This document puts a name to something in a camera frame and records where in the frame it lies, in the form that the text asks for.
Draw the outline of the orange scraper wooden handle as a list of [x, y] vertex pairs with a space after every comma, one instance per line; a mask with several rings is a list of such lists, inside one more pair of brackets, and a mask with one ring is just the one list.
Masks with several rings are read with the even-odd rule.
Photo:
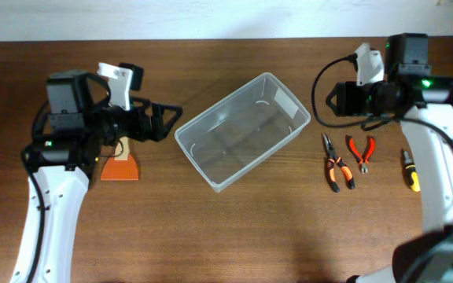
[[114, 156], [110, 156], [101, 171], [102, 181], [137, 181], [139, 170], [131, 155], [129, 139], [123, 137], [116, 145]]

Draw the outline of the clear plastic container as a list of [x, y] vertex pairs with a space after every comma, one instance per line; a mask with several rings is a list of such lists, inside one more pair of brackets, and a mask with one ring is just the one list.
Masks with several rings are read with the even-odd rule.
[[217, 193], [295, 139], [311, 114], [264, 72], [175, 131], [175, 140]]

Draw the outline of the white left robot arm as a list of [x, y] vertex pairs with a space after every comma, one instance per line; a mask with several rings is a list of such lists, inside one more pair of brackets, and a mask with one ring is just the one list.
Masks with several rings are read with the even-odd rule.
[[179, 106], [139, 97], [129, 109], [111, 105], [105, 76], [83, 70], [50, 75], [46, 92], [20, 154], [29, 201], [12, 282], [70, 281], [79, 212], [102, 147], [122, 138], [159, 142], [182, 115]]

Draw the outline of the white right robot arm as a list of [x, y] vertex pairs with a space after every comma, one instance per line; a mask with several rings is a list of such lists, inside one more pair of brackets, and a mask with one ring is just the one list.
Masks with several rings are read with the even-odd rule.
[[326, 99], [363, 129], [397, 122], [411, 149], [422, 200], [422, 234], [399, 245], [389, 266], [354, 282], [453, 282], [453, 78], [432, 74], [425, 34], [390, 36], [385, 50], [363, 43], [346, 61], [353, 82]]

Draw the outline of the long nose pliers orange black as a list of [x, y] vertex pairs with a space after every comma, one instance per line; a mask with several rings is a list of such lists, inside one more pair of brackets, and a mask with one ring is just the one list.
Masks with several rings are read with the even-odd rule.
[[338, 167], [339, 171], [344, 174], [346, 185], [349, 189], [355, 188], [355, 179], [349, 166], [343, 159], [336, 154], [336, 149], [330, 140], [329, 136], [322, 133], [322, 140], [327, 153], [326, 161], [326, 178], [333, 192], [339, 193], [340, 188], [336, 182], [335, 169]]

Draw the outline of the yellow black screwdriver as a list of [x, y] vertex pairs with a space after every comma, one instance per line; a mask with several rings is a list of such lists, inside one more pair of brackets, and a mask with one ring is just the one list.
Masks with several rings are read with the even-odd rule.
[[403, 156], [403, 172], [405, 174], [407, 184], [412, 191], [418, 193], [421, 189], [414, 161], [408, 151], [402, 149], [401, 152]]

